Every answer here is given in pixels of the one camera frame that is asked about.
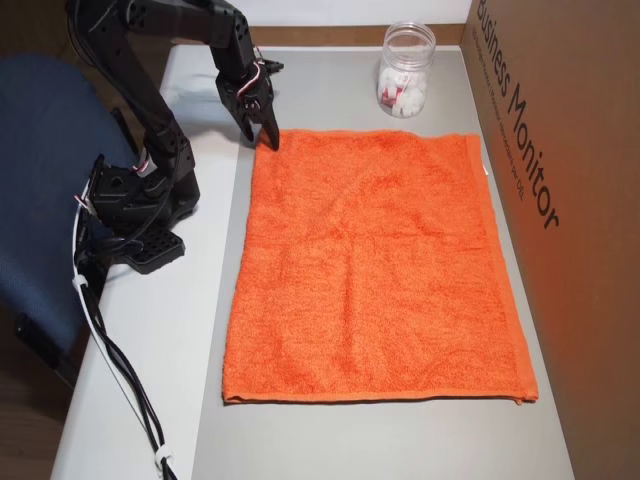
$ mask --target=blue chair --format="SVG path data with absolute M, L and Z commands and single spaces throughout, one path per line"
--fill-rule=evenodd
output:
M 19 314 L 18 336 L 71 384 L 68 353 L 84 322 L 72 285 L 73 195 L 99 154 L 134 164 L 121 128 L 71 65 L 0 59 L 0 303 Z

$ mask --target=table surface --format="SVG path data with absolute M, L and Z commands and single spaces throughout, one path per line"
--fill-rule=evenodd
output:
M 375 102 L 379 50 L 265 49 L 281 128 L 481 134 L 462 55 L 439 48 L 424 110 Z M 540 399 L 234 405 L 221 399 L 226 326 L 249 209 L 253 150 L 220 104 L 208 47 L 171 52 L 162 93 L 192 143 L 201 198 L 174 231 L 184 257 L 148 276 L 109 272 L 101 307 L 160 417 L 180 479 L 573 478 L 486 149 L 496 221 Z M 157 478 L 145 434 L 89 343 L 53 478 Z

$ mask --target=robotic arm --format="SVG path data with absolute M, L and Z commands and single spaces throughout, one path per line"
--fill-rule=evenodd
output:
M 250 141 L 251 123 L 262 125 L 273 149 L 279 146 L 279 130 L 270 76 L 283 65 L 256 58 L 247 19 L 224 0 L 71 0 L 68 14 L 82 49 L 145 128 L 144 144 L 157 166 L 141 177 L 96 161 L 88 204 L 123 238 L 92 245 L 86 253 L 148 273 L 184 252 L 169 229 L 193 212 L 200 192 L 189 140 L 138 62 L 127 32 L 209 45 L 223 105 Z M 177 248 L 163 250 L 161 244 Z

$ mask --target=plastic jar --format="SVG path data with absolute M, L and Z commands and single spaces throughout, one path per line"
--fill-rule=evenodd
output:
M 384 36 L 378 102 L 394 117 L 413 117 L 424 107 L 436 37 L 424 25 L 395 23 Z

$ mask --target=cardboard box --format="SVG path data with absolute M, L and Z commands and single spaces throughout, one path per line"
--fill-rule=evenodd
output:
M 474 0 L 462 41 L 578 479 L 640 472 L 639 20 Z

